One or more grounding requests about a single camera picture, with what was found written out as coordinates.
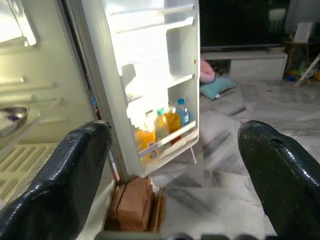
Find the metal bowl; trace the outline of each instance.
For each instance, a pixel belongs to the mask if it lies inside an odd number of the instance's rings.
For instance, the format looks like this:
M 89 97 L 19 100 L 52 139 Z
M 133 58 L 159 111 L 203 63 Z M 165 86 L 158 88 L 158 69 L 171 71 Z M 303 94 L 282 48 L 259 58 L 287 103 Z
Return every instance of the metal bowl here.
M 22 127 L 28 119 L 29 108 L 13 105 L 0 108 L 0 138 Z

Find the white marble tile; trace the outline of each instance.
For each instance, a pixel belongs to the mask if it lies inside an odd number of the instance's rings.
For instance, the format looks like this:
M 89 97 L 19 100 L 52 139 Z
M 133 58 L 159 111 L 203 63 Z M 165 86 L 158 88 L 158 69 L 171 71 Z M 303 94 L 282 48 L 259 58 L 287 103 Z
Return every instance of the white marble tile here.
M 202 114 L 200 123 L 204 168 L 248 176 L 238 149 L 237 136 L 241 124 L 213 111 Z
M 186 233 L 222 234 L 234 239 L 240 234 L 265 237 L 264 211 L 245 189 L 167 188 L 163 236 Z
M 165 187 L 161 233 L 275 236 L 238 150 L 239 126 L 260 120 L 295 138 L 320 163 L 320 84 L 239 82 L 218 100 L 200 97 L 198 163 L 186 151 L 151 175 Z

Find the pink pillow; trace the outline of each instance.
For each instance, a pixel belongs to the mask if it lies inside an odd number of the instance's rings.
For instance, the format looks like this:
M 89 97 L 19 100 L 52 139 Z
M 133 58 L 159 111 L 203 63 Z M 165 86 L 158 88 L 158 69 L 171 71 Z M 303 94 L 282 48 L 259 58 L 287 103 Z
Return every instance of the pink pillow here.
M 216 74 L 209 63 L 201 59 L 200 62 L 200 82 L 209 84 L 215 80 Z

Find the blue bottle cap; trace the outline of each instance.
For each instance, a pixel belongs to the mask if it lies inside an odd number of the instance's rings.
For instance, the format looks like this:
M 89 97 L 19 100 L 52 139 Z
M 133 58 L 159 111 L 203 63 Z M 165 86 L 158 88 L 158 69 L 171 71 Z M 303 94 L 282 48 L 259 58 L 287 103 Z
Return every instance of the blue bottle cap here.
M 179 105 L 185 104 L 185 100 L 183 98 L 178 99 L 178 104 Z

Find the pillow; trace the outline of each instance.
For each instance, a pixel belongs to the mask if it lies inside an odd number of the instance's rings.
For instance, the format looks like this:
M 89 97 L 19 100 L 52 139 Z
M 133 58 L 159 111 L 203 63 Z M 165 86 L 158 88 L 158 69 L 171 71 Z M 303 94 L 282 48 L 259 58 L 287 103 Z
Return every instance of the pillow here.
M 212 69 L 209 63 L 201 59 L 200 62 L 200 82 L 201 83 L 212 83 L 215 80 L 215 71 Z
M 237 84 L 229 78 L 217 76 L 214 82 L 202 85 L 200 87 L 200 93 L 208 99 L 214 100 L 218 94 L 233 89 L 236 85 Z

